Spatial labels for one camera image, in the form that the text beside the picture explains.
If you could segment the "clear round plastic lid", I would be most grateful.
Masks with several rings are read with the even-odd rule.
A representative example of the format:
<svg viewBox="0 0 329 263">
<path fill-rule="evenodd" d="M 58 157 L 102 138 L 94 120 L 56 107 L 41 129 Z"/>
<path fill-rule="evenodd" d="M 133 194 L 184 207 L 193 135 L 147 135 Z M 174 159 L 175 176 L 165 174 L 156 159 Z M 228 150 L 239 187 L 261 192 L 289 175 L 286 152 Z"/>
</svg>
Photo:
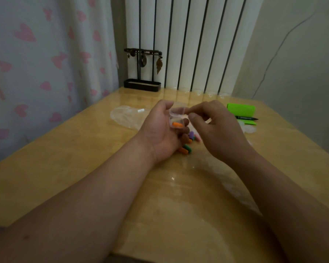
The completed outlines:
<svg viewBox="0 0 329 263">
<path fill-rule="evenodd" d="M 240 127 L 241 127 L 241 130 L 244 134 L 252 134 L 252 133 L 255 133 L 257 130 L 254 126 L 252 125 L 249 125 L 249 124 L 245 124 L 242 120 L 237 120 Z"/>
</svg>

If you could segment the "black jewelry stand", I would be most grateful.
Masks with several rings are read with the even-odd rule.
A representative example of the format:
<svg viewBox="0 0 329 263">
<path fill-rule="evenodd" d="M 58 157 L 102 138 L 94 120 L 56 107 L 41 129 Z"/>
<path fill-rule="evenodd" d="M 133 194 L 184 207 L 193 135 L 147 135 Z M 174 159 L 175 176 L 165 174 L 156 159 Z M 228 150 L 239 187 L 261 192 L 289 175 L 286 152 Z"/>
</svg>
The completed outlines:
<svg viewBox="0 0 329 263">
<path fill-rule="evenodd" d="M 127 79 L 123 82 L 124 88 L 142 90 L 147 92 L 159 92 L 161 89 L 161 82 L 155 82 L 154 78 L 151 81 L 141 79 L 141 67 L 139 66 L 139 56 L 145 54 L 147 56 L 162 56 L 162 52 L 158 50 L 145 50 L 138 48 L 125 48 L 124 52 L 127 53 L 127 57 L 136 57 L 137 58 L 137 78 L 136 79 Z"/>
</svg>

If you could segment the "person's left forearm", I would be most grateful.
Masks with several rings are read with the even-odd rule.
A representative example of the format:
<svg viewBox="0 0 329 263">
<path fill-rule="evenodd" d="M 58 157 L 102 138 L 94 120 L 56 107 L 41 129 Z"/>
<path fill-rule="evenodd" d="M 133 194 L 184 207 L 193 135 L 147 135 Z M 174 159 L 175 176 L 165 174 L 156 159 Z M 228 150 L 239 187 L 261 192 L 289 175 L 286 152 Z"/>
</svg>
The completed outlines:
<svg viewBox="0 0 329 263">
<path fill-rule="evenodd" d="M 157 161 L 136 134 L 100 167 L 0 233 L 0 263 L 101 263 Z"/>
</svg>

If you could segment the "green notepad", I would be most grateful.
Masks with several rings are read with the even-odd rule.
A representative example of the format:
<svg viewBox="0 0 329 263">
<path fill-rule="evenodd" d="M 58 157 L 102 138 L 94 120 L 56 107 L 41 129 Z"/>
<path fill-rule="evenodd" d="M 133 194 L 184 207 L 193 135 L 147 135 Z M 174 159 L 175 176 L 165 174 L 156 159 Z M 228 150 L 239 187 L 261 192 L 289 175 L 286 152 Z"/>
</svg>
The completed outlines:
<svg viewBox="0 0 329 263">
<path fill-rule="evenodd" d="M 245 117 L 254 117 L 255 113 L 255 106 L 251 105 L 244 105 L 244 104 L 235 104 L 235 103 L 228 103 L 227 110 L 236 116 L 245 116 Z M 242 120 L 245 124 L 249 125 L 257 125 L 255 121 L 246 121 Z"/>
</svg>

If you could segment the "person's right hand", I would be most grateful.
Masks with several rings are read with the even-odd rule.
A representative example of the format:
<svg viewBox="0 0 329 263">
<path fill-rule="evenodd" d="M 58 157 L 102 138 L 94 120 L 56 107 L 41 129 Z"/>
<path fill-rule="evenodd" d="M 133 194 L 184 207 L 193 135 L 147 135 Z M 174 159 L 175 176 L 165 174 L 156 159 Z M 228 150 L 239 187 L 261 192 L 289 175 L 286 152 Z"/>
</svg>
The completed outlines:
<svg viewBox="0 0 329 263">
<path fill-rule="evenodd" d="M 256 155 L 241 127 L 227 108 L 218 100 L 205 101 L 187 108 L 186 114 L 206 117 L 208 130 L 198 133 L 207 150 L 230 167 L 245 163 Z"/>
</svg>

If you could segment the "person's left hand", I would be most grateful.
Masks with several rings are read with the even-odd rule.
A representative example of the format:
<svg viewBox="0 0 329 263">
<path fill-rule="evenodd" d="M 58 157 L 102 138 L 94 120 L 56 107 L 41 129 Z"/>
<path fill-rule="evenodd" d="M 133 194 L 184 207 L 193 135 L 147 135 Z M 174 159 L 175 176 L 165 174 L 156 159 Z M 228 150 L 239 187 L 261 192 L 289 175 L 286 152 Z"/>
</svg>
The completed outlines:
<svg viewBox="0 0 329 263">
<path fill-rule="evenodd" d="M 167 160 L 174 152 L 189 143 L 189 128 L 173 129 L 169 126 L 169 110 L 156 113 L 155 106 L 149 112 L 136 134 L 137 148 L 151 167 Z"/>
</svg>

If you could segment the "clear plastic bag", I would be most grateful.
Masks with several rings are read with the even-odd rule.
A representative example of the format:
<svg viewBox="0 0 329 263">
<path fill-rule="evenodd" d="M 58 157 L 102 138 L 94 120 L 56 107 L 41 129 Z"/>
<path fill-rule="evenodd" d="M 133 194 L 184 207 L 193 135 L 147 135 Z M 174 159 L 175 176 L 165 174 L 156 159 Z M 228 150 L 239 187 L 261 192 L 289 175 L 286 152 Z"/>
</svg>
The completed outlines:
<svg viewBox="0 0 329 263">
<path fill-rule="evenodd" d="M 150 109 L 119 106 L 110 112 L 110 117 L 117 124 L 139 131 Z"/>
</svg>

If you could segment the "white curtain with pink hearts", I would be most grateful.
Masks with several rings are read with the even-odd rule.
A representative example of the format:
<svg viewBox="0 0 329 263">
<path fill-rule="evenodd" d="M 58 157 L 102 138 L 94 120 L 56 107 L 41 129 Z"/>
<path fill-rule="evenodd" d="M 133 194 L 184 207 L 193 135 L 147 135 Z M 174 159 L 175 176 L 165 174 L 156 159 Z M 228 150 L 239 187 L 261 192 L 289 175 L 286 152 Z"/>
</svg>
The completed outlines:
<svg viewBox="0 0 329 263">
<path fill-rule="evenodd" d="M 111 0 L 0 0 L 0 161 L 120 87 Z"/>
</svg>

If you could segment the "white column radiator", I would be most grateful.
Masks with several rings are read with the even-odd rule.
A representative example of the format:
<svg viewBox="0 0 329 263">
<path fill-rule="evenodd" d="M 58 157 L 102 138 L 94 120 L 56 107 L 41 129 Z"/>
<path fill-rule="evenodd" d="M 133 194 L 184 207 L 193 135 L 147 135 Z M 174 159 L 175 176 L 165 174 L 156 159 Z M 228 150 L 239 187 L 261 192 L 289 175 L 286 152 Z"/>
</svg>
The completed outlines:
<svg viewBox="0 0 329 263">
<path fill-rule="evenodd" d="M 147 56 L 141 79 L 196 94 L 231 96 L 264 0 L 125 0 L 127 48 Z M 137 58 L 128 58 L 137 78 Z"/>
</svg>

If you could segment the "small clear plastic container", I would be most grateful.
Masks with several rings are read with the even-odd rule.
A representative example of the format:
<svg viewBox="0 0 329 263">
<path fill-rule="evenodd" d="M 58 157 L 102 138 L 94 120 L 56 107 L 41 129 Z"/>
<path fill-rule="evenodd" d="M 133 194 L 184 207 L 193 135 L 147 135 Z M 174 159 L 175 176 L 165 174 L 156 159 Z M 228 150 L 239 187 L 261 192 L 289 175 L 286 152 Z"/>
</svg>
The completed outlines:
<svg viewBox="0 0 329 263">
<path fill-rule="evenodd" d="M 186 114 L 186 110 L 188 107 L 185 106 L 173 106 L 171 109 L 169 109 L 169 126 L 172 127 L 172 122 L 179 122 L 184 125 L 184 127 L 189 126 L 189 121 L 186 121 L 188 119 L 188 116 Z"/>
</svg>

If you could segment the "person's right forearm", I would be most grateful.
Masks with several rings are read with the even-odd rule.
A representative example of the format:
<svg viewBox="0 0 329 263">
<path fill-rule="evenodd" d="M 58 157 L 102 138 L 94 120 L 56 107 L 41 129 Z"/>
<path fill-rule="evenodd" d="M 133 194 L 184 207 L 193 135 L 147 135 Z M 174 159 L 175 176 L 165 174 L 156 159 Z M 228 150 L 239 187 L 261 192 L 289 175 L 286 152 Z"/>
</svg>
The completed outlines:
<svg viewBox="0 0 329 263">
<path fill-rule="evenodd" d="M 329 208 L 257 153 L 229 161 L 286 257 L 329 263 Z"/>
</svg>

